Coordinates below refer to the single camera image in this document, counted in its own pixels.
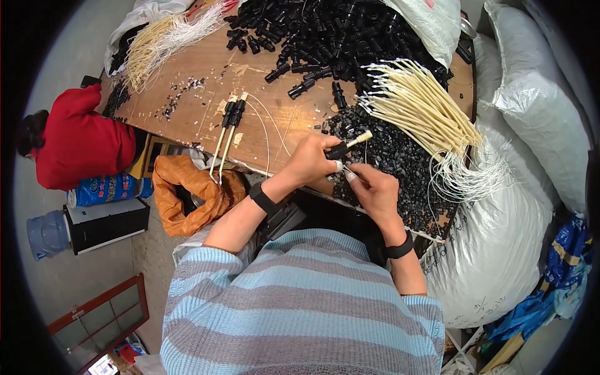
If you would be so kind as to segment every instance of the cream wire bundle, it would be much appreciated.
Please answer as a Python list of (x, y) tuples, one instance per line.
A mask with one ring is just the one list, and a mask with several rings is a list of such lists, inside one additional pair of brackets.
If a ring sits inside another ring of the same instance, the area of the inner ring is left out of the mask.
[(374, 88), (358, 97), (358, 104), (371, 116), (390, 122), (404, 131), (431, 156), (431, 185), (444, 199), (456, 203), (481, 200), (503, 188), (510, 174), (504, 158), (471, 169), (465, 165), (468, 146), (487, 140), (477, 132), (470, 119), (454, 100), (418, 62), (408, 59), (382, 61), (364, 68), (378, 74)]
[(125, 59), (127, 85), (140, 93), (146, 83), (171, 55), (223, 27), (225, 1), (219, 0), (194, 20), (176, 13), (156, 21), (139, 33), (131, 43)]

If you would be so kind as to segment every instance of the connector with wire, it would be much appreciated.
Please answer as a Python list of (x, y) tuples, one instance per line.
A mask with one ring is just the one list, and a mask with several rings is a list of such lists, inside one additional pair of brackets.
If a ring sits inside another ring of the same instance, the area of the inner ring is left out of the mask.
[(219, 167), (219, 185), (223, 183), (223, 166), (225, 165), (225, 158), (227, 157), (227, 152), (229, 151), (229, 145), (231, 145), (231, 140), (233, 139), (235, 128), (239, 126), (239, 122), (242, 119), (242, 114), (244, 113), (244, 110), (246, 108), (246, 99), (248, 99), (248, 93), (244, 92), (242, 93), (242, 96), (240, 96), (240, 98), (235, 102), (235, 105), (231, 110), (229, 121), (231, 130), (229, 131), (229, 138), (227, 139), (227, 143), (225, 143), (225, 150), (223, 151), (221, 166)]
[(356, 137), (355, 140), (351, 140), (348, 143), (342, 142), (339, 145), (333, 147), (331, 151), (325, 153), (325, 158), (327, 160), (339, 160), (342, 158), (342, 156), (350, 152), (350, 147), (354, 146), (357, 143), (365, 142), (367, 139), (370, 139), (372, 137), (373, 134), (371, 133), (371, 131), (367, 130), (366, 132)]
[(235, 108), (235, 104), (236, 104), (237, 100), (238, 100), (238, 97), (234, 95), (229, 98), (229, 101), (225, 105), (225, 114), (223, 115), (223, 121), (221, 123), (221, 126), (223, 128), (221, 129), (221, 135), (219, 136), (219, 141), (217, 142), (217, 148), (216, 148), (214, 156), (212, 158), (211, 170), (209, 172), (209, 176), (215, 183), (217, 183), (217, 180), (213, 177), (212, 173), (215, 170), (215, 162), (219, 155), (221, 143), (223, 142), (223, 136), (225, 135), (227, 128), (229, 128), (229, 125), (231, 125), (231, 123), (232, 123), (233, 110)]

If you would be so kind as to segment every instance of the door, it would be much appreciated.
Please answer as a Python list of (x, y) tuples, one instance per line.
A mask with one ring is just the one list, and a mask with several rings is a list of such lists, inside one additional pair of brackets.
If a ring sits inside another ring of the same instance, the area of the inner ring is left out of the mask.
[(57, 319), (48, 330), (73, 373), (83, 374), (148, 317), (139, 274)]

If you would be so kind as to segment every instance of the hand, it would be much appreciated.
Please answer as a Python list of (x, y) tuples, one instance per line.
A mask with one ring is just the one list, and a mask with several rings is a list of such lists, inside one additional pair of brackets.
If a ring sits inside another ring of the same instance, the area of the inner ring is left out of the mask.
[(287, 175), (297, 187), (334, 173), (338, 163), (325, 158), (323, 150), (340, 144), (334, 136), (309, 134), (300, 141), (291, 159), (281, 173)]
[[(384, 227), (397, 225), (402, 219), (398, 215), (398, 180), (378, 171), (368, 164), (351, 164), (345, 172), (346, 178), (356, 193), (362, 207), (383, 230)], [(369, 186), (357, 178), (358, 174)]]

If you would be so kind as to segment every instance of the dark hair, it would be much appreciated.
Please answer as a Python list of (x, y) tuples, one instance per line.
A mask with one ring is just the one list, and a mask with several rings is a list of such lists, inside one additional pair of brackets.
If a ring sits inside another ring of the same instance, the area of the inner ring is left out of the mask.
[(44, 139), (41, 134), (46, 129), (46, 120), (48, 111), (45, 109), (29, 115), (19, 124), (19, 139), (17, 140), (17, 152), (25, 157), (31, 153), (31, 149), (40, 149), (44, 146)]

